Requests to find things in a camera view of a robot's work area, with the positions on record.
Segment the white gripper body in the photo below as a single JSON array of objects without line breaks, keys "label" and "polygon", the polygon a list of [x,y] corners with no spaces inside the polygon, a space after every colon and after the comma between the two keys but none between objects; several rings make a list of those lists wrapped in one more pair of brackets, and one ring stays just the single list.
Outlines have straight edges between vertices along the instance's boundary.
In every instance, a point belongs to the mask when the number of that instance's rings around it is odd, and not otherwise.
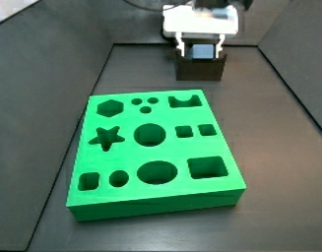
[{"label": "white gripper body", "polygon": [[193,3],[164,5],[161,15],[165,37],[176,33],[233,36],[239,30],[237,11],[232,5],[223,8],[196,7]]}]

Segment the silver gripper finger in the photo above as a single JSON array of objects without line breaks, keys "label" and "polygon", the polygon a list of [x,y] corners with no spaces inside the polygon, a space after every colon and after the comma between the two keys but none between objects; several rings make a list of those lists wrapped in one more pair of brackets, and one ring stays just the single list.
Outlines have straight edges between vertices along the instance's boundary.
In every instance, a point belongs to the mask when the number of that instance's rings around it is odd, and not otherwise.
[{"label": "silver gripper finger", "polygon": [[215,58],[219,58],[219,53],[221,51],[221,43],[223,43],[223,41],[224,41],[224,34],[220,34],[217,36],[217,43],[216,43],[215,48],[213,48],[215,49],[215,53],[213,53]]},{"label": "silver gripper finger", "polygon": [[184,42],[181,40],[181,33],[180,32],[176,32],[175,33],[175,40],[176,40],[176,49],[180,50],[180,55],[184,56],[185,55],[185,45],[184,45]]}]

